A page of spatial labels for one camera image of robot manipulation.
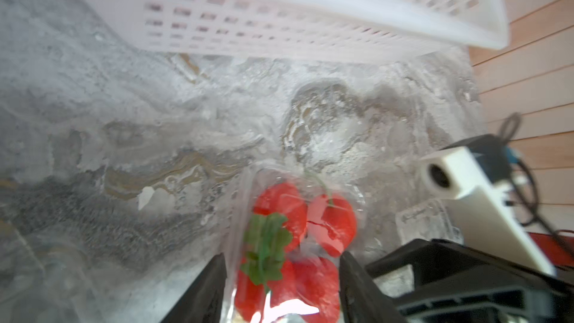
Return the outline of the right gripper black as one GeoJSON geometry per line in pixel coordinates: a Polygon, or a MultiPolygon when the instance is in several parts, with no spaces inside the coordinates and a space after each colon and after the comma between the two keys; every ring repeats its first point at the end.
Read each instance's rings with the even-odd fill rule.
{"type": "Polygon", "coordinates": [[[415,239],[369,263],[379,278],[413,270],[414,289],[393,299],[416,322],[572,322],[573,284],[442,239],[415,239]]]}

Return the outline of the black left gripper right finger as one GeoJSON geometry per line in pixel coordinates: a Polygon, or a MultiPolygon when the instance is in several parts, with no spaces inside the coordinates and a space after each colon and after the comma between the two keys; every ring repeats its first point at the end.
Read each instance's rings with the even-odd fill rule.
{"type": "Polygon", "coordinates": [[[345,322],[394,322],[391,300],[349,252],[339,260],[339,297],[345,322]]]}

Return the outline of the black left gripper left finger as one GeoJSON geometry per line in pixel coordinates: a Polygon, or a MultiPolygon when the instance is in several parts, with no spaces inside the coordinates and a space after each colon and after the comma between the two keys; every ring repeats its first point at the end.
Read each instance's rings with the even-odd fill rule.
{"type": "Polygon", "coordinates": [[[227,268],[223,253],[212,257],[161,323],[217,323],[221,320],[227,268]]]}

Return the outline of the red strawberry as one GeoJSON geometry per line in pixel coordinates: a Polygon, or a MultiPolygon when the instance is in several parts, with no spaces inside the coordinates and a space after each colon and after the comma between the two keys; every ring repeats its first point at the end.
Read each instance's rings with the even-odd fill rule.
{"type": "Polygon", "coordinates": [[[256,318],[260,322],[263,317],[265,303],[265,276],[257,263],[249,256],[243,256],[236,278],[236,311],[246,322],[256,318]]]}

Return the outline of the packed strawberry with long stem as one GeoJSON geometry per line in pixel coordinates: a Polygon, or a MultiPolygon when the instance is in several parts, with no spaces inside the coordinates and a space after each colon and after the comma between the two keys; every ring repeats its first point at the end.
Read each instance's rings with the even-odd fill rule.
{"type": "Polygon", "coordinates": [[[285,247],[287,253],[294,251],[306,236],[307,204],[291,182],[281,182],[266,188],[257,198],[254,213],[279,213],[287,217],[284,227],[292,235],[292,241],[285,247]]]}

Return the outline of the clear plastic clamshell container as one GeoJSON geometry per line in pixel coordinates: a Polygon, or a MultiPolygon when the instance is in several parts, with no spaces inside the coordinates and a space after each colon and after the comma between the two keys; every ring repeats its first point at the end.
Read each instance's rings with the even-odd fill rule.
{"type": "Polygon", "coordinates": [[[366,224],[360,190],[307,170],[243,170],[225,252],[223,322],[340,322],[342,254],[366,224]]]}

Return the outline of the white perforated plastic basket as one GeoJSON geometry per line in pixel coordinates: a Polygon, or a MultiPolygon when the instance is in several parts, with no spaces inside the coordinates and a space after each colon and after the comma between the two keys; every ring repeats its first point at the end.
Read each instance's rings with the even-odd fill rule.
{"type": "Polygon", "coordinates": [[[501,49],[503,0],[84,0],[155,52],[383,64],[451,44],[501,49]]]}

